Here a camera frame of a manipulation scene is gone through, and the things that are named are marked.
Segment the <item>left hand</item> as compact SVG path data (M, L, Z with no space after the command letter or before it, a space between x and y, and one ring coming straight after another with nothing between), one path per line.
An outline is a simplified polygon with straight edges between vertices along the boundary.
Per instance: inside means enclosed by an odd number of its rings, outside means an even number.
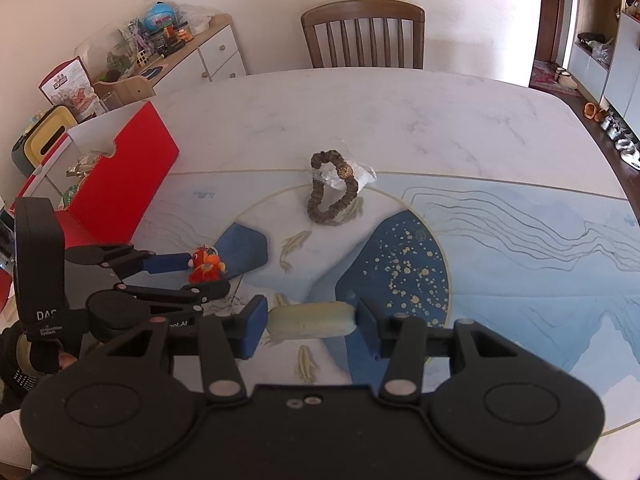
M55 341L31 342L20 322L1 333L1 415L18 410L41 379L77 362Z

